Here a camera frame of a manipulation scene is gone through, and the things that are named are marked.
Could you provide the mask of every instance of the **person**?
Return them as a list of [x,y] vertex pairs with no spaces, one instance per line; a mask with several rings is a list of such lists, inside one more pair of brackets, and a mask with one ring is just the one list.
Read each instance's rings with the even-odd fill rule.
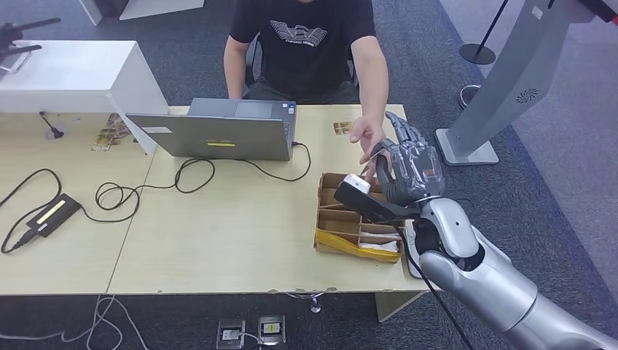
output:
[[[246,52],[259,34],[262,76],[243,95]],[[351,53],[359,88],[350,81]],[[224,51],[229,98],[292,100],[298,104],[354,104],[362,116],[350,141],[360,164],[386,136],[386,59],[375,36],[371,0],[237,0]],[[374,175],[370,166],[367,178]]]

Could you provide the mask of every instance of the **black t-shirt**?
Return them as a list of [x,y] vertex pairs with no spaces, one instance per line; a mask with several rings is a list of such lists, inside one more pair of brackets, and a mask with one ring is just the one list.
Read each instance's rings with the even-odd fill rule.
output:
[[268,83],[316,96],[349,79],[350,44],[375,36],[371,0],[238,0],[230,36],[249,43],[258,33]]

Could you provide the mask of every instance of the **speaker grille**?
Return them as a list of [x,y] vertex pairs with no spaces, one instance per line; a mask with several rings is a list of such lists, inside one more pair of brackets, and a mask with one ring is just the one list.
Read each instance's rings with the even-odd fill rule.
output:
[[534,100],[538,94],[539,94],[539,90],[535,88],[527,89],[521,92],[519,95],[517,95],[517,97],[515,98],[515,101],[519,104],[526,104]]

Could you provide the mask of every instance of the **man's right arm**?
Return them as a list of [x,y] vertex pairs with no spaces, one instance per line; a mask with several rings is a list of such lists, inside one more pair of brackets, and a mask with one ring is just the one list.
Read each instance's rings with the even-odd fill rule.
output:
[[227,83],[228,98],[241,99],[245,85],[245,64],[249,44],[236,41],[229,36],[223,54],[223,68]]

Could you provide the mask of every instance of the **gray laptop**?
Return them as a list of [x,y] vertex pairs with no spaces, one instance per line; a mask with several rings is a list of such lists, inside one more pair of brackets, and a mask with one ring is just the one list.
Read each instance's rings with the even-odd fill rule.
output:
[[194,98],[188,115],[127,118],[174,157],[290,160],[296,103]]

